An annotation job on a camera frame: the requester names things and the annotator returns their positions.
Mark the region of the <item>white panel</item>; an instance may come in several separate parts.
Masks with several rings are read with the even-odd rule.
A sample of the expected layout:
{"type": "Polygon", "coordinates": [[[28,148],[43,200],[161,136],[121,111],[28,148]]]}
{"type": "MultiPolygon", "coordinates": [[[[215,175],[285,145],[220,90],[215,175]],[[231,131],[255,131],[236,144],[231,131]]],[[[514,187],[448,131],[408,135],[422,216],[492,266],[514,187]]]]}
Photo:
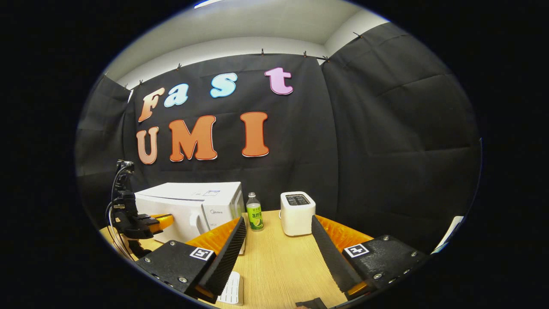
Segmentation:
{"type": "Polygon", "coordinates": [[[456,233],[456,231],[459,230],[459,227],[461,226],[461,223],[465,219],[465,216],[455,216],[449,225],[449,228],[447,229],[445,235],[442,237],[439,244],[434,248],[434,250],[431,252],[431,254],[437,254],[438,252],[442,251],[447,244],[450,242],[453,235],[456,233]]]}

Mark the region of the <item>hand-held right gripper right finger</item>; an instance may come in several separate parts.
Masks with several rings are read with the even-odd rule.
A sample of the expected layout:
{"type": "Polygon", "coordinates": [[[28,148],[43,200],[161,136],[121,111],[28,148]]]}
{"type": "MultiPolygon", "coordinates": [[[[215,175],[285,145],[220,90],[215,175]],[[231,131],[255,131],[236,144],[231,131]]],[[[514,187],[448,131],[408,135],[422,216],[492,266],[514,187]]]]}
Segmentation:
{"type": "Polygon", "coordinates": [[[312,216],[311,231],[347,300],[396,284],[427,259],[427,254],[396,237],[371,237],[319,215],[312,216]]]}

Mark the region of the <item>white toaster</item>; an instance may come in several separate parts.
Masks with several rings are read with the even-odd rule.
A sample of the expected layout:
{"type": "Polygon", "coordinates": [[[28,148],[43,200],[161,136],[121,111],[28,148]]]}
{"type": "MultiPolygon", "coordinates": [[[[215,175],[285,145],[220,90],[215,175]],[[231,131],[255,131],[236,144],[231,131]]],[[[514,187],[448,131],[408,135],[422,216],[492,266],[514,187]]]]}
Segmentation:
{"type": "Polygon", "coordinates": [[[283,192],[280,201],[283,233],[290,237],[312,234],[312,217],[316,213],[316,202],[303,191],[283,192]]]}

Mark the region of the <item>white gridded pad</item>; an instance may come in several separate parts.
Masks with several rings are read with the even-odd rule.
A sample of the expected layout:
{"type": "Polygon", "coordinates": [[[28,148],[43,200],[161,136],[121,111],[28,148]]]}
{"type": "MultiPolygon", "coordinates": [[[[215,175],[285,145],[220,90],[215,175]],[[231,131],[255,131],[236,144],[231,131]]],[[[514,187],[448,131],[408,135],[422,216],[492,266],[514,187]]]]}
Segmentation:
{"type": "Polygon", "coordinates": [[[225,288],[217,298],[217,302],[235,306],[244,304],[244,278],[240,273],[231,272],[225,288]]]}

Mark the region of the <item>white microwave oven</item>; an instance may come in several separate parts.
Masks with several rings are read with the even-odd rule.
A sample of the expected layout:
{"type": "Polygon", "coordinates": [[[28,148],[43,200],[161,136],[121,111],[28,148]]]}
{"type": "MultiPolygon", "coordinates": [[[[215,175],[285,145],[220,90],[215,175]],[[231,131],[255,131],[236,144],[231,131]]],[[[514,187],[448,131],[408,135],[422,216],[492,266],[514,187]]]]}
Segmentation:
{"type": "Polygon", "coordinates": [[[173,216],[173,224],[154,236],[162,243],[190,241],[245,212],[241,182],[167,182],[135,197],[140,214],[173,216]]]}

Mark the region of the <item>green label drink bottle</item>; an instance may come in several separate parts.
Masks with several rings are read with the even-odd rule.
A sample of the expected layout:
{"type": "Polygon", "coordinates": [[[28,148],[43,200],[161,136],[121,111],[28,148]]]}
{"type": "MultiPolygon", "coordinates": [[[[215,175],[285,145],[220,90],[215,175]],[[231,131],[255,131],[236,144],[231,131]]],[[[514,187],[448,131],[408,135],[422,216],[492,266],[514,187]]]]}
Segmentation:
{"type": "Polygon", "coordinates": [[[250,223],[250,228],[253,231],[263,230],[263,218],[261,203],[259,202],[255,192],[249,192],[246,204],[247,215],[250,223]]]}

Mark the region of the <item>black backdrop cloth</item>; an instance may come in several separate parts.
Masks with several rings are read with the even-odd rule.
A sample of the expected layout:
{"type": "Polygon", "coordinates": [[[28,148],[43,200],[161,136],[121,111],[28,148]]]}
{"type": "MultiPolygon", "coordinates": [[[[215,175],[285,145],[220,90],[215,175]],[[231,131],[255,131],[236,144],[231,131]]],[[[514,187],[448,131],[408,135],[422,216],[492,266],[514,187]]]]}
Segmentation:
{"type": "Polygon", "coordinates": [[[303,191],[317,214],[431,253],[465,216],[482,166],[472,104],[434,53],[392,23],[322,64],[291,54],[200,61],[129,91],[98,81],[77,125],[83,204],[106,226],[116,161],[141,191],[241,182],[262,210],[303,191]]]}

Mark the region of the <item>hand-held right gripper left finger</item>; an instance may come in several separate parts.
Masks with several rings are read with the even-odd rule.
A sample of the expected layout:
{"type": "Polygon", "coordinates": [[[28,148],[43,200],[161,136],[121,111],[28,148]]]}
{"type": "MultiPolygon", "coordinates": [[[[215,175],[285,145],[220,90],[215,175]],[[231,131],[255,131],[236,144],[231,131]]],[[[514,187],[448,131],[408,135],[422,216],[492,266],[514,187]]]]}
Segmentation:
{"type": "Polygon", "coordinates": [[[214,304],[225,289],[246,234],[246,219],[240,216],[191,241],[167,241],[136,264],[176,291],[214,304]]]}

